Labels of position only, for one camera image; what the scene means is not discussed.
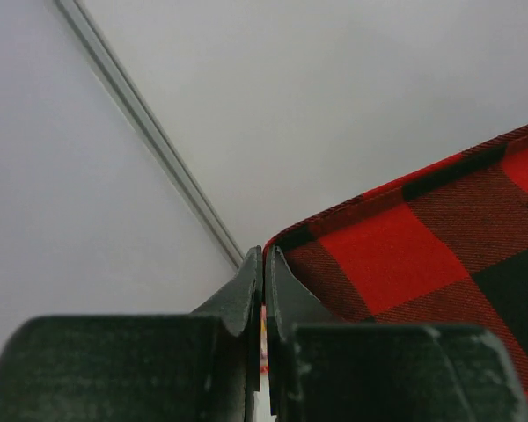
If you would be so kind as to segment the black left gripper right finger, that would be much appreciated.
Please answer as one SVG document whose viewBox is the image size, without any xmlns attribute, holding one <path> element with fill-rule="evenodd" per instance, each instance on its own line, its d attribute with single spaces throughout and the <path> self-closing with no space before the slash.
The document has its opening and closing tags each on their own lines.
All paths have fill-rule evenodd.
<svg viewBox="0 0 528 422">
<path fill-rule="evenodd" d="M 265 267 L 270 410 L 279 421 L 528 421 L 500 339 L 470 324 L 346 323 Z"/>
</svg>

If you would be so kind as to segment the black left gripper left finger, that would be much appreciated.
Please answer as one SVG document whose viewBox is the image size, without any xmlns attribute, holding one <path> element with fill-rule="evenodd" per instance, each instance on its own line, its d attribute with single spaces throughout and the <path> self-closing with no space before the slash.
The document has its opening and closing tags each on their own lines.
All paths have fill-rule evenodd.
<svg viewBox="0 0 528 422">
<path fill-rule="evenodd" d="M 250 421 L 262 251 L 180 315 L 41 316 L 0 356 L 0 421 Z"/>
</svg>

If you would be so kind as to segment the red black plaid shirt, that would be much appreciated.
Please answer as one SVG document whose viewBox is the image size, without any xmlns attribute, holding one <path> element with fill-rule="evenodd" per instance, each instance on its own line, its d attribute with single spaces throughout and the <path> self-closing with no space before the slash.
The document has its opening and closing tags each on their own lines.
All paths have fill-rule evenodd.
<svg viewBox="0 0 528 422">
<path fill-rule="evenodd" d="M 489 328 L 528 397 L 528 125 L 296 223 L 268 246 L 344 320 Z"/>
</svg>

